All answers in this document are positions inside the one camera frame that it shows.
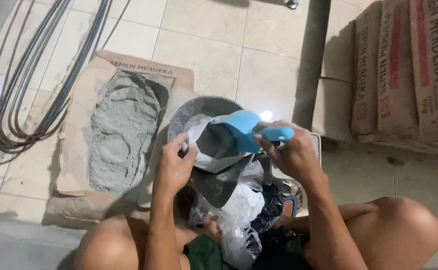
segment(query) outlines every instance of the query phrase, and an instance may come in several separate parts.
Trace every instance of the hand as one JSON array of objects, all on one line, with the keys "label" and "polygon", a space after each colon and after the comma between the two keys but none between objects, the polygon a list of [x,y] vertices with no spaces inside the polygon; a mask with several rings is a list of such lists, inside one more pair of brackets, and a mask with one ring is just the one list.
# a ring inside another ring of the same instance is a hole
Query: hand
[{"label": "hand", "polygon": [[[179,134],[174,140],[162,147],[159,162],[156,167],[156,178],[153,185],[153,196],[155,190],[161,195],[174,197],[176,193],[183,188],[189,176],[191,176],[191,170],[198,155],[197,147],[192,144],[187,148],[186,140],[189,138],[187,132]],[[184,158],[178,156],[178,152],[188,150]]]},{"label": "hand", "polygon": [[285,142],[282,148],[277,148],[260,134],[254,136],[264,151],[270,156],[272,162],[283,173],[296,179],[303,185],[314,181],[318,177],[325,176],[317,161],[309,131],[284,121],[276,121],[272,124],[259,122],[252,130],[258,131],[268,126],[288,126],[294,130],[294,137]]}]

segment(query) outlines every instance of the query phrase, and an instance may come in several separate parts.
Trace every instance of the white plastic bag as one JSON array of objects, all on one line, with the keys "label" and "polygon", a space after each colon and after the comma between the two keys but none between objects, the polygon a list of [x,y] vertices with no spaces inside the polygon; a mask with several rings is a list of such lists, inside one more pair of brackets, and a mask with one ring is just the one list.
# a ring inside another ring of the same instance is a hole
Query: white plastic bag
[{"label": "white plastic bag", "polygon": [[[188,144],[191,145],[192,143],[197,142],[197,140],[201,137],[201,134],[206,129],[209,122],[216,119],[224,118],[226,116],[227,115],[221,115],[214,118],[212,117],[204,118],[199,122],[198,125],[191,127],[187,131],[189,133]],[[226,169],[230,165],[240,161],[243,157],[248,156],[250,154],[251,153],[244,153],[240,156],[231,156],[231,157],[215,159],[211,156],[201,153],[201,149],[198,149],[198,156],[194,161],[194,166],[198,167],[199,169],[215,174],[223,169]]]},{"label": "white plastic bag", "polygon": [[248,270],[262,250],[258,233],[251,222],[261,213],[264,197],[259,184],[264,170],[258,161],[252,162],[239,177],[236,189],[222,208],[213,207],[200,193],[189,215],[189,226],[209,222],[217,216],[222,232],[221,247],[224,261],[238,270]]}]

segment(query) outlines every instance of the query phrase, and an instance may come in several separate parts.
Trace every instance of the knee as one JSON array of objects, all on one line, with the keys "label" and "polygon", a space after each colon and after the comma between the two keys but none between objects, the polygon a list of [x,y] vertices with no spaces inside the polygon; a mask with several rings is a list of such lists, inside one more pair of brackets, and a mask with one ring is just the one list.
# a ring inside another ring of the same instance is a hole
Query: knee
[{"label": "knee", "polygon": [[388,224],[406,226],[422,242],[438,250],[438,220],[425,206],[406,197],[384,197],[374,202]]},{"label": "knee", "polygon": [[125,256],[136,252],[124,216],[107,219],[88,231],[79,244],[74,266],[79,270],[125,269]]}]

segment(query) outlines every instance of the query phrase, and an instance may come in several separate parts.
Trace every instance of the blue plastic scoop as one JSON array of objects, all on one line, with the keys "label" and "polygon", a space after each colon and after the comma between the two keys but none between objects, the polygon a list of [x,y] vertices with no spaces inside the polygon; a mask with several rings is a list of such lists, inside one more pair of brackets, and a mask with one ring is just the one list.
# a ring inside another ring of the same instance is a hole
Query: blue plastic scoop
[{"label": "blue plastic scoop", "polygon": [[259,152],[261,146],[254,139],[255,134],[261,134],[269,141],[288,141],[294,136],[294,130],[285,126],[272,126],[252,131],[252,128],[260,121],[261,118],[257,114],[243,109],[214,120],[211,124],[225,125],[235,138],[237,150],[241,152]]}]

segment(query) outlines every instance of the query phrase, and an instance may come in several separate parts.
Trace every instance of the cement powder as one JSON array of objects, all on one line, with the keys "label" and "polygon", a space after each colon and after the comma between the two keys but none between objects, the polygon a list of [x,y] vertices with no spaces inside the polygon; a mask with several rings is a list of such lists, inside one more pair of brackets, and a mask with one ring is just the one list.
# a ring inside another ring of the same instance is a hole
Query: cement powder
[{"label": "cement powder", "polygon": [[[184,131],[188,131],[207,117],[209,116],[203,113],[193,116],[184,126]],[[202,153],[215,159],[235,157],[241,154],[236,150],[232,133],[223,124],[208,124],[196,143]]]},{"label": "cement powder", "polygon": [[122,196],[144,176],[161,108],[153,89],[146,84],[139,87],[122,71],[104,87],[106,94],[92,113],[91,129],[84,132],[90,187]]}]

